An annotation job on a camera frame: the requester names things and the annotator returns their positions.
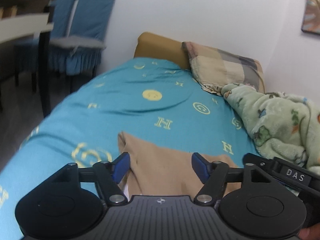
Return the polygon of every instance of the dark wooden chair leg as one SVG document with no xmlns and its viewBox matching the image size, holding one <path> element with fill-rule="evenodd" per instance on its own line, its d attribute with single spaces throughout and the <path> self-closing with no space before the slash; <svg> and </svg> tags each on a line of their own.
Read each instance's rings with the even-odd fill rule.
<svg viewBox="0 0 320 240">
<path fill-rule="evenodd" d="M 32 83 L 32 92 L 37 92 L 37 74 L 36 72 L 31 73 L 31 83 Z"/>
<path fill-rule="evenodd" d="M 15 69 L 14 70 L 14 83 L 16 87 L 19 85 L 19 70 Z"/>
<path fill-rule="evenodd" d="M 97 66 L 94 66 L 92 69 L 92 78 L 95 78 L 97 75 Z"/>
<path fill-rule="evenodd" d="M 3 108 L 2 108 L 2 103 L 1 103 L 1 87 L 0 87 L 0 112 L 3 111 Z"/>
<path fill-rule="evenodd" d="M 74 76 L 70 76 L 70 94 L 73 93 L 73 80 Z"/>
<path fill-rule="evenodd" d="M 44 13 L 49 13 L 48 22 L 52 22 L 53 8 L 45 7 Z M 50 32 L 40 33 L 38 47 L 38 83 L 41 98 L 43 116 L 46 117 L 51 112 L 49 77 L 48 77 L 48 50 L 49 50 Z"/>
</svg>

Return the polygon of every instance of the gray floor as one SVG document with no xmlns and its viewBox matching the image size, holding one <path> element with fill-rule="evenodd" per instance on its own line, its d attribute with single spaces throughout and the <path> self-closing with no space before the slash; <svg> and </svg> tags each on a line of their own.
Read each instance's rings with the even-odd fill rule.
<svg viewBox="0 0 320 240">
<path fill-rule="evenodd" d="M 88 80 L 77 77 L 75 87 Z M 14 78 L 1 82 L 1 101 L 3 112 L 0 113 L 0 171 L 19 149 L 21 142 L 42 120 L 39 92 L 32 93 L 31 74 L 19 75 L 19 86 L 15 87 Z M 56 106 L 69 94 L 69 83 L 65 76 L 50 78 L 51 106 Z"/>
</svg>

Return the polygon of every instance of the table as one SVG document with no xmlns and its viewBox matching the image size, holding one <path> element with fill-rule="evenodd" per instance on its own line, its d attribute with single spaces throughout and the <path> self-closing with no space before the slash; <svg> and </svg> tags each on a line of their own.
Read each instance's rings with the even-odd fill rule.
<svg viewBox="0 0 320 240">
<path fill-rule="evenodd" d="M 51 112 L 48 84 L 48 48 L 50 32 L 53 29 L 53 24 L 51 23 L 53 8 L 48 6 L 44 8 L 49 1 L 50 0 L 0 0 L 0 7 L 18 5 L 20 8 L 17 13 L 19 14 L 18 16 L 0 20 L 0 43 L 33 35 L 34 33 L 40 33 L 38 84 L 44 117 Z"/>
</svg>

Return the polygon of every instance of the towel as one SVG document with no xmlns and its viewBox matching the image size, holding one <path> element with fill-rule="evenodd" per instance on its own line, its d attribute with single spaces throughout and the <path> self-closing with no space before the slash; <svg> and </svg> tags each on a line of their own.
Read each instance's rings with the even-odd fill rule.
<svg viewBox="0 0 320 240">
<path fill-rule="evenodd" d="M 276 156 L 320 174 L 320 111 L 311 100 L 282 92 L 262 94 L 242 84 L 226 85 L 221 94 L 263 157 Z"/>
<path fill-rule="evenodd" d="M 191 166 L 191 153 L 158 147 L 128 133 L 118 134 L 121 153 L 130 154 L 127 174 L 129 197 L 132 195 L 189 195 L 193 199 L 203 184 Z M 227 155 L 202 155 L 209 162 L 221 161 L 236 167 Z M 241 183 L 228 183 L 225 194 L 239 189 Z"/>
</svg>

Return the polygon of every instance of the hand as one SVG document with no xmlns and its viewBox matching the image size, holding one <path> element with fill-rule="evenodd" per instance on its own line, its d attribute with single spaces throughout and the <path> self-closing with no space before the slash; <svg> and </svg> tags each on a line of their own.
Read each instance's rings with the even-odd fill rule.
<svg viewBox="0 0 320 240">
<path fill-rule="evenodd" d="M 320 240 L 320 223 L 301 229 L 298 237 L 302 240 Z"/>
</svg>

